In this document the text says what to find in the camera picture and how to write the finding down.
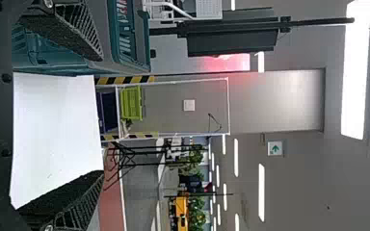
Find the ceiling light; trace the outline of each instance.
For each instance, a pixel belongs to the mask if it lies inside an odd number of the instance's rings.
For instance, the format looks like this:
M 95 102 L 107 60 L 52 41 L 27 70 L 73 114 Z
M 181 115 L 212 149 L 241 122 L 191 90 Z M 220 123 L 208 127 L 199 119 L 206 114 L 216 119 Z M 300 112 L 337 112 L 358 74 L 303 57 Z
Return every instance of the ceiling light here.
M 370 0 L 347 6 L 347 16 L 356 22 L 346 26 L 341 105 L 341 134 L 363 140 L 368 75 Z
M 234 140 L 233 142 L 234 145 L 234 171 L 235 171 L 235 176 L 239 177 L 239 141 L 237 139 Z
M 213 202 L 212 202 L 212 200 L 209 200 L 209 203 L 210 203 L 211 215 L 213 215 Z
M 224 210 L 227 211 L 227 184 L 224 184 Z
M 260 51 L 254 56 L 257 56 L 257 71 L 259 73 L 264 73 L 264 52 Z
M 209 142 L 209 145 L 208 145 L 208 155 L 209 155 L 209 160 L 212 158 L 212 149 L 211 149 L 211 144 Z
M 264 202 L 265 202 L 265 168 L 259 164 L 259 217 L 264 222 Z
M 226 155 L 226 135 L 222 135 L 222 153 Z
M 219 178 L 219 165 L 216 165 L 216 186 L 221 185 L 221 179 Z
M 236 0 L 230 0 L 230 9 L 236 10 Z
M 215 171 L 215 153 L 212 152 L 211 169 Z
M 235 231 L 239 231 L 240 224 L 239 224 L 239 215 L 235 214 Z
M 212 191 L 213 191 L 213 203 L 215 204 L 216 203 L 216 194 L 215 194 L 215 191 L 216 191 L 216 187 L 215 186 L 212 186 Z
M 221 218 L 221 204 L 218 203 L 218 225 L 221 225 L 222 218 Z

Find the yellow vehicle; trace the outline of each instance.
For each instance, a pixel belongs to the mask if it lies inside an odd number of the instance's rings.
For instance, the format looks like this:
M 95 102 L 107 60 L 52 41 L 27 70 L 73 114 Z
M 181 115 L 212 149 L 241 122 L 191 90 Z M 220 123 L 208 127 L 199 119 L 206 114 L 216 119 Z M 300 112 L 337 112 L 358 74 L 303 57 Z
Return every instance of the yellow vehicle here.
M 172 231 L 188 231 L 188 196 L 183 195 L 170 200 Z

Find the red floor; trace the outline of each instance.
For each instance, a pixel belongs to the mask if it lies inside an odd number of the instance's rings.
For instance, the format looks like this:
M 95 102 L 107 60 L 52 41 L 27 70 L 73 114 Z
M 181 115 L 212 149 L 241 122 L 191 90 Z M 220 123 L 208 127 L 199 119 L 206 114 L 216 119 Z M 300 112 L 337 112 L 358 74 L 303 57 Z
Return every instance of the red floor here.
M 110 169 L 113 167 L 113 157 L 107 157 L 105 161 L 105 169 Z M 119 182 L 110 186 L 115 179 L 107 181 L 112 175 L 116 173 L 113 171 L 104 171 L 104 187 L 107 189 L 103 191 L 100 196 L 99 204 L 99 220 L 100 220 L 100 231 L 124 231 L 124 217 L 122 214 L 122 201 L 121 201 L 121 191 Z

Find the white ceiling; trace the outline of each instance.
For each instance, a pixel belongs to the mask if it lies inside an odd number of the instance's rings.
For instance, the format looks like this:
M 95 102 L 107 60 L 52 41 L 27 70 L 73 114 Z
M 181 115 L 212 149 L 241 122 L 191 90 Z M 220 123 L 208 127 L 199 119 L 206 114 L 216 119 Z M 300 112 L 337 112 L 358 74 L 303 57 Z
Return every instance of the white ceiling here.
M 347 2 L 236 0 L 236 7 L 274 6 L 278 15 L 304 19 L 343 16 Z M 366 141 L 355 141 L 340 135 L 343 43 L 343 28 L 301 29 L 266 55 L 268 70 L 326 68 L 325 131 L 268 134 L 268 140 L 286 141 L 284 158 L 267 158 L 259 135 L 227 139 L 227 154 L 217 159 L 222 163 L 221 181 L 227 183 L 229 193 L 236 194 L 228 199 L 228 211 L 222 212 L 218 230 L 234 230 L 234 213 L 241 215 L 241 230 L 370 230 L 370 71 L 368 136 Z M 239 140 L 239 178 L 233 174 L 235 137 Z M 222 139 L 214 140 L 212 148 L 221 153 Z M 259 163 L 266 166 L 265 223 L 257 216 Z

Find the white pipe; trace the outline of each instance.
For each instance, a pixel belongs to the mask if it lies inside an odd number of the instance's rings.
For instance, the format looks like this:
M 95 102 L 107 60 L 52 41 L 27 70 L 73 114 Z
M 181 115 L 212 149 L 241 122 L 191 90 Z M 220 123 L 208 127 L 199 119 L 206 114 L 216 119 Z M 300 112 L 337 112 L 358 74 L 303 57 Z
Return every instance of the white pipe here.
M 185 17 L 188 17 L 189 19 L 191 20 L 196 20 L 196 18 L 190 16 L 189 14 L 187 14 L 186 12 L 182 11 L 182 9 L 178 8 L 176 5 L 172 4 L 172 3 L 168 3 L 168 2 L 150 2 L 150 3 L 146 3 L 148 6 L 151 6 L 151 7 L 162 7 L 162 6 L 165 6 L 165 7 L 170 7 L 172 8 L 174 11 L 182 14 L 183 16 Z

